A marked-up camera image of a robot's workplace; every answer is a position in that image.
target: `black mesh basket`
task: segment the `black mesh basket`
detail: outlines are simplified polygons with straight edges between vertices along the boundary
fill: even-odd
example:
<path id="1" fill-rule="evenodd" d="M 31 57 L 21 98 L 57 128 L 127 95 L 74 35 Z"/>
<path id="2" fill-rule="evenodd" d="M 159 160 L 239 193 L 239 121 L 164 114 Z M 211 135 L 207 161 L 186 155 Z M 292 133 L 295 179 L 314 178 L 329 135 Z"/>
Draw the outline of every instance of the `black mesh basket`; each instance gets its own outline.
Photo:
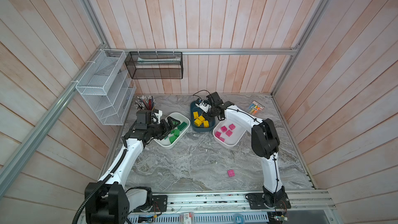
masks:
<path id="1" fill-rule="evenodd" d="M 125 61 L 132 79 L 182 79 L 181 52 L 129 52 Z"/>

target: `wooden plank wall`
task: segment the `wooden plank wall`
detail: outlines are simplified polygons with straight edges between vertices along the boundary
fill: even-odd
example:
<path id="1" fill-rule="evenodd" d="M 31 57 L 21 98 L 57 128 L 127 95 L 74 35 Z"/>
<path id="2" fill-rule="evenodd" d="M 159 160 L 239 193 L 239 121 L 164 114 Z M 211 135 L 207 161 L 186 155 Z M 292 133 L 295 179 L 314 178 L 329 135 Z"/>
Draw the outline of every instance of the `wooden plank wall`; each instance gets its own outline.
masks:
<path id="1" fill-rule="evenodd" d="M 332 0 L 276 93 L 344 223 L 398 222 L 397 41 L 398 0 Z"/>
<path id="2" fill-rule="evenodd" d="M 90 0 L 113 48 L 294 47 L 320 0 Z M 289 56 L 184 56 L 138 93 L 272 92 Z"/>
<path id="3" fill-rule="evenodd" d="M 0 167 L 100 45 L 79 0 L 0 0 Z M 2 223 L 70 223 L 115 135 L 77 95 L 0 200 Z"/>

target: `marble surface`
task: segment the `marble surface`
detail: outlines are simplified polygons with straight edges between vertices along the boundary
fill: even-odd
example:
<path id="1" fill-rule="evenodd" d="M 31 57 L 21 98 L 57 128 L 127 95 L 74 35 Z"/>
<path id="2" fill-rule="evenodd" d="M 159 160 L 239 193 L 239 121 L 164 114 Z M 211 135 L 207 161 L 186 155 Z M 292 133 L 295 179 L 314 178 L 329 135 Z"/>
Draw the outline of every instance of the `marble surface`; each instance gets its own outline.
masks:
<path id="1" fill-rule="evenodd" d="M 281 140 L 281 181 L 286 189 L 311 188 L 312 184 L 308 181 L 271 97 L 265 94 L 220 94 L 220 97 L 245 111 L 253 100 L 263 104 L 265 108 L 256 116 L 270 118 L 275 123 Z M 179 112 L 189 118 L 189 105 L 196 97 L 162 95 L 155 99 L 156 108 L 163 111 L 162 118 L 172 112 Z M 132 105 L 123 135 L 135 121 L 136 112 L 137 109 Z M 234 177 L 228 177 L 227 170 L 230 169 L 235 171 Z M 126 183 L 127 188 L 147 186 L 154 192 L 261 190 L 262 185 L 260 158 L 251 149 L 250 133 L 245 132 L 240 142 L 229 150 L 218 144 L 211 132 L 198 133 L 191 127 L 170 150 L 162 148 L 154 141 L 147 145 L 137 158 Z"/>

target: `pink block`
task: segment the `pink block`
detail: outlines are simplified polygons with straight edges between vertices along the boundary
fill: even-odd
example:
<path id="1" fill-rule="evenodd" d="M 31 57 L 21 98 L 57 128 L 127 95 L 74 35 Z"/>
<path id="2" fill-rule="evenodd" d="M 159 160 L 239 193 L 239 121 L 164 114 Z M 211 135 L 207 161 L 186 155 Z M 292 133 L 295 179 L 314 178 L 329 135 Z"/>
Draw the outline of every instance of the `pink block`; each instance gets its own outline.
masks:
<path id="1" fill-rule="evenodd" d="M 233 177 L 233 176 L 235 176 L 235 172 L 234 172 L 233 169 L 230 169 L 230 170 L 228 171 L 228 177 Z"/>

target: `yellow block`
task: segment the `yellow block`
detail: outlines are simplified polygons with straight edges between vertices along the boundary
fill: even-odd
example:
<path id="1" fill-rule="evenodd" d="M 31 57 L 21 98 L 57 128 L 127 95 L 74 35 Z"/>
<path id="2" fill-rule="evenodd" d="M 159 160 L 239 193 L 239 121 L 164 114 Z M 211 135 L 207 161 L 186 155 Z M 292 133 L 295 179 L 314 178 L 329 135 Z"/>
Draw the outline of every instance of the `yellow block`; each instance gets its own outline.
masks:
<path id="1" fill-rule="evenodd" d="M 195 121 L 193 122 L 197 127 L 199 127 L 201 124 L 202 124 L 202 122 L 197 118 L 197 119 L 195 119 Z"/>
<path id="2" fill-rule="evenodd" d="M 201 115 L 198 117 L 198 119 L 200 120 L 201 123 L 203 123 L 203 121 L 205 121 L 206 119 Z"/>

